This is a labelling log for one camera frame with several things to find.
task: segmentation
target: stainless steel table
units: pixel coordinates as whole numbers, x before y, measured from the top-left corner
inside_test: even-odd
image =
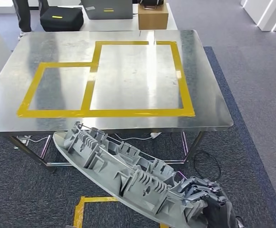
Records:
[[[44,167],[63,164],[16,136],[75,121],[107,133],[181,132],[185,159],[170,163],[185,162],[206,131],[233,125],[193,30],[31,33],[0,73],[0,135]],[[184,131],[199,132],[190,150]]]

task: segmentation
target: black bag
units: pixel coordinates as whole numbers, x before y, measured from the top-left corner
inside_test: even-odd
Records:
[[[49,7],[41,18],[46,32],[79,31],[84,23],[82,8]]]

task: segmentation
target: robotic hand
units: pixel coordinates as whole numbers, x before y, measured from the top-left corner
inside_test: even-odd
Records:
[[[191,177],[181,184],[178,191],[184,192],[184,198],[188,200],[207,202],[208,206],[203,210],[208,221],[207,228],[243,228],[237,220],[232,203],[215,182]]]

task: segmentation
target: black pants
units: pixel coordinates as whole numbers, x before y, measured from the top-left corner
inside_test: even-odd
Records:
[[[18,26],[23,32],[31,32],[30,26],[30,10],[28,0],[12,0],[14,2],[15,12],[17,15]],[[47,0],[39,0],[39,15],[42,16],[48,9]]]

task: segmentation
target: yellow tape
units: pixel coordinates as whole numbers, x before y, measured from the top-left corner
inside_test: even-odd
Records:
[[[178,81],[178,87],[182,100],[182,106],[184,110],[190,113],[190,116],[195,116],[193,109],[192,101],[191,100],[189,90],[187,89],[187,81],[184,69],[182,68],[181,56],[176,42],[172,41],[157,41],[157,45],[170,45],[172,55],[173,56],[175,69],[176,70],[176,77]]]
[[[169,45],[173,56],[176,77],[181,97],[181,109],[126,109],[126,110],[90,110],[103,45],[148,45],[148,41],[96,41],[92,62],[40,63],[35,77],[25,95],[18,117],[31,118],[67,118],[67,117],[151,117],[151,116],[195,116],[184,72],[176,42],[157,41],[157,45]],[[45,68],[90,67],[80,110],[28,110],[34,93]]]
[[[84,197],[82,196],[80,201],[76,206],[73,217],[73,227],[82,228],[83,224],[84,204],[92,202],[116,202],[115,197]],[[160,228],[169,228],[169,226],[160,224]]]

